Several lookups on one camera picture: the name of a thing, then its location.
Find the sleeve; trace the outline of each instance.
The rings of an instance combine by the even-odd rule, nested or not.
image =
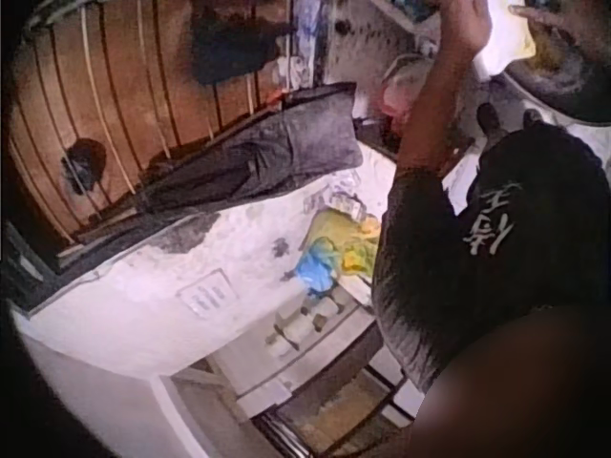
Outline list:
[[[422,390],[450,358],[465,320],[473,262],[440,179],[415,170],[395,179],[373,275],[378,324],[408,377]]]

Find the wooden wall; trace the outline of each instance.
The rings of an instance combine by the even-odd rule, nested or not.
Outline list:
[[[77,10],[22,43],[11,69],[10,153],[67,241],[133,193],[154,157],[172,156],[248,115],[247,78],[255,105],[276,90],[273,63],[256,77],[215,88],[198,84],[189,67],[191,11],[191,0],[112,0]],[[253,13],[246,2],[217,11]],[[255,12],[285,21],[285,0]],[[72,191],[60,162],[78,138],[99,142],[106,156],[101,186],[85,196]]]

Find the black t-shirt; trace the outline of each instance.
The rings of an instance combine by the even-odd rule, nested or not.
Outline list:
[[[426,391],[466,345],[538,308],[610,303],[611,193],[581,140],[542,123],[480,159],[459,216],[425,170],[395,179],[373,278],[390,350]]]

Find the hand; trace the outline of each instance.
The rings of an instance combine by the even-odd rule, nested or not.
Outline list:
[[[440,0],[441,51],[469,63],[490,40],[487,0]]]
[[[611,11],[604,0],[564,0],[560,13],[527,7],[510,11],[539,24],[569,33],[591,59],[603,64],[611,60]]]

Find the black shoe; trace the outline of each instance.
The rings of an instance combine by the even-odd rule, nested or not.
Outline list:
[[[522,122],[523,122],[524,129],[529,129],[533,127],[535,124],[537,124],[538,122],[543,122],[543,116],[541,115],[541,113],[538,110],[535,110],[534,108],[529,108],[528,110],[524,112],[524,117],[523,117]]]
[[[500,119],[495,107],[491,103],[482,103],[477,107],[477,124],[485,136],[500,130]]]

